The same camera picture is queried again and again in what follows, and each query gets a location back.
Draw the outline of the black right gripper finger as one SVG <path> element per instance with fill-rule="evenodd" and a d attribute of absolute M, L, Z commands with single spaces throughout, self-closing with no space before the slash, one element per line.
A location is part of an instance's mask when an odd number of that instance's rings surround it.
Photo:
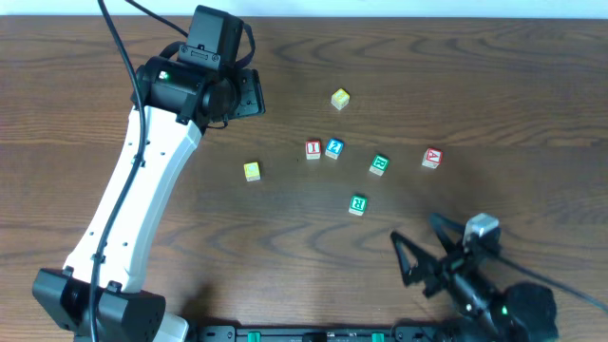
<path fill-rule="evenodd" d="M 439 268 L 439 262 L 434 256 L 396 231 L 390 234 L 390 239 L 406 287 L 435 275 Z"/>
<path fill-rule="evenodd" d="M 430 215 L 429 224 L 448 254 L 464 253 L 466 251 L 462 240 L 459 242 L 453 242 L 447 235 L 447 230 L 449 230 L 459 234 L 461 238 L 463 238 L 465 234 L 465 227 L 463 224 L 437 213 Z"/>

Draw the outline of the red letter I block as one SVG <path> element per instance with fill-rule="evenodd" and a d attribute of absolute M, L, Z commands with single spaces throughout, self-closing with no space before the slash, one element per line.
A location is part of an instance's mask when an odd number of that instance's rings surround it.
<path fill-rule="evenodd" d="M 321 157 L 321 141 L 306 141 L 305 149 L 307 160 L 318 160 Z"/>

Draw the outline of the red letter A block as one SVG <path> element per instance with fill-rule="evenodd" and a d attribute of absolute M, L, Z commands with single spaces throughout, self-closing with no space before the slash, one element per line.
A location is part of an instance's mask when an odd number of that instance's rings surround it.
<path fill-rule="evenodd" d="M 436 169 L 442 162 L 443 151 L 436 148 L 428 148 L 424 154 L 422 165 L 427 168 Z"/>

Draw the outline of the blue number 2 block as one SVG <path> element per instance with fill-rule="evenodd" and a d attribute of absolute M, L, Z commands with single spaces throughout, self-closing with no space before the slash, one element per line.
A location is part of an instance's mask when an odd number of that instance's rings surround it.
<path fill-rule="evenodd" d="M 342 153 L 344 143 L 338 139 L 331 138 L 326 144 L 325 155 L 337 160 Z"/>

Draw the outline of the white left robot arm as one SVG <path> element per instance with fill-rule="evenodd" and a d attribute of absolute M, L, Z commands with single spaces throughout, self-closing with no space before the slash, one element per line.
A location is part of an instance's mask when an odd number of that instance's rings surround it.
<path fill-rule="evenodd" d="M 136 73 L 123 149 L 97 211 L 60 270 L 32 294 L 77 341 L 184 341 L 189 322 L 144 290 L 152 242 L 177 178 L 209 128 L 265 111 L 256 70 L 162 56 Z"/>

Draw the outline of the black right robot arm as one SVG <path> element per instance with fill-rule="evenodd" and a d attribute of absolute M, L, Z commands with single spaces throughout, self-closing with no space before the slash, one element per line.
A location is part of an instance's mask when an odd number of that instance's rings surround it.
<path fill-rule="evenodd" d="M 479 271 L 484 260 L 500 256 L 497 218 L 481 213 L 460 224 L 433 214 L 429 224 L 446 251 L 437 258 L 394 231 L 390 239 L 403 283 L 422 282 L 423 295 L 445 291 L 460 319 L 434 329 L 432 341 L 555 341 L 559 337 L 553 292 L 520 282 L 499 290 Z"/>

